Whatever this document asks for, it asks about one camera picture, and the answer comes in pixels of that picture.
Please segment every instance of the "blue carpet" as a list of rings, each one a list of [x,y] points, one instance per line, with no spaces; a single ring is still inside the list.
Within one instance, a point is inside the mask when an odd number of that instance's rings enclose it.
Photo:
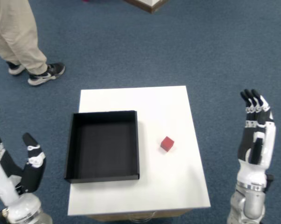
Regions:
[[[0,59],[0,135],[17,164],[26,161],[21,136],[42,144],[47,168],[37,195],[55,223],[96,224],[68,217],[63,180],[70,117],[81,89],[186,85],[211,208],[152,224],[222,224],[239,169],[245,120],[244,88],[272,106],[277,136],[275,175],[265,224],[281,223],[281,0],[171,0],[150,15],[122,0],[31,1],[40,49],[65,74],[34,88],[12,77]]]

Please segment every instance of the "white table top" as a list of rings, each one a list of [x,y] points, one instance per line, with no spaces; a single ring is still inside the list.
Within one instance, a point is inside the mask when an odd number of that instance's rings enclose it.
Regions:
[[[210,207],[186,87],[81,90],[79,112],[124,110],[137,111],[140,179],[71,184],[68,215]]]

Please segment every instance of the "sneaker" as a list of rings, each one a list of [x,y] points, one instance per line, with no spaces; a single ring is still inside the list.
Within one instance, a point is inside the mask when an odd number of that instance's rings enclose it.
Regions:
[[[9,73],[13,76],[17,76],[19,75],[20,73],[23,72],[23,70],[25,70],[25,67],[20,64],[20,65],[15,65],[11,62],[7,62],[7,64],[9,65]]]
[[[65,65],[61,62],[48,64],[47,71],[40,75],[29,75],[28,84],[40,85],[49,80],[59,78],[65,71]]]

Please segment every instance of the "black box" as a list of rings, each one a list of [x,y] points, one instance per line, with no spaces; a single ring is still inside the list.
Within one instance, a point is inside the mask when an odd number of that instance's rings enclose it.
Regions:
[[[138,180],[137,112],[73,114],[64,178],[70,183]]]

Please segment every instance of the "khaki trousers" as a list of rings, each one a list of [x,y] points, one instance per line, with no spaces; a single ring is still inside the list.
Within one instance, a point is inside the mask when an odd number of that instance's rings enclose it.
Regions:
[[[0,0],[0,57],[36,75],[47,70],[28,0]]]

